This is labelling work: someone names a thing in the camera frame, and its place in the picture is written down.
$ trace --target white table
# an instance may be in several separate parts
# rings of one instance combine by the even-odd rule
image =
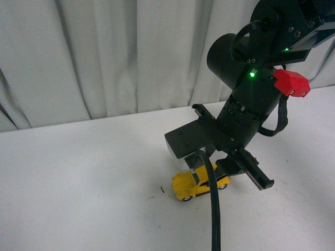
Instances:
[[[251,141],[275,184],[240,175],[219,192],[222,250],[335,250],[334,107],[335,87],[290,98],[287,128]],[[184,169],[164,138],[195,119],[185,107],[1,133],[0,250],[210,250],[210,196],[175,198]]]

